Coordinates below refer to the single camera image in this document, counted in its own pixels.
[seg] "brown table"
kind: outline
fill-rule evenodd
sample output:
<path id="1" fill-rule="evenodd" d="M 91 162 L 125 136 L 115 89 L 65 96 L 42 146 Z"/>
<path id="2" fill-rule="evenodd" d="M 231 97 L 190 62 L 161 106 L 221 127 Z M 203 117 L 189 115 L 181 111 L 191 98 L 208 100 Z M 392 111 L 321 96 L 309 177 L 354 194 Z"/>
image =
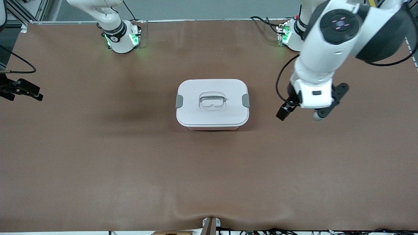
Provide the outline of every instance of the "brown table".
<path id="1" fill-rule="evenodd" d="M 239 230 L 418 229 L 418 77 L 349 58 L 351 89 L 324 122 L 285 122 L 274 83 L 296 53 L 260 22 L 149 23 L 116 54 L 95 25 L 30 25 L 10 75 L 44 101 L 0 100 L 0 231 L 179 230 L 206 216 Z M 407 55 L 404 45 L 391 61 Z M 26 66 L 12 58 L 9 69 Z M 286 70 L 282 92 L 291 69 Z M 250 119 L 237 131 L 178 124 L 187 79 L 237 78 Z"/>

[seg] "white storage box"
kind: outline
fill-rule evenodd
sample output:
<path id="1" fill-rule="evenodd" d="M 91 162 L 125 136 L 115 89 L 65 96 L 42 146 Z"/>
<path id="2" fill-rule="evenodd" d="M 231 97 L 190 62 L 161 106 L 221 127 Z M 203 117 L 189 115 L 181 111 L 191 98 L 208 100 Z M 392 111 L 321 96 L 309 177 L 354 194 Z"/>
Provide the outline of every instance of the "white storage box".
<path id="1" fill-rule="evenodd" d="M 237 79 L 196 79 L 178 87 L 178 122 L 190 130 L 235 130 L 250 115 L 245 83 Z"/>

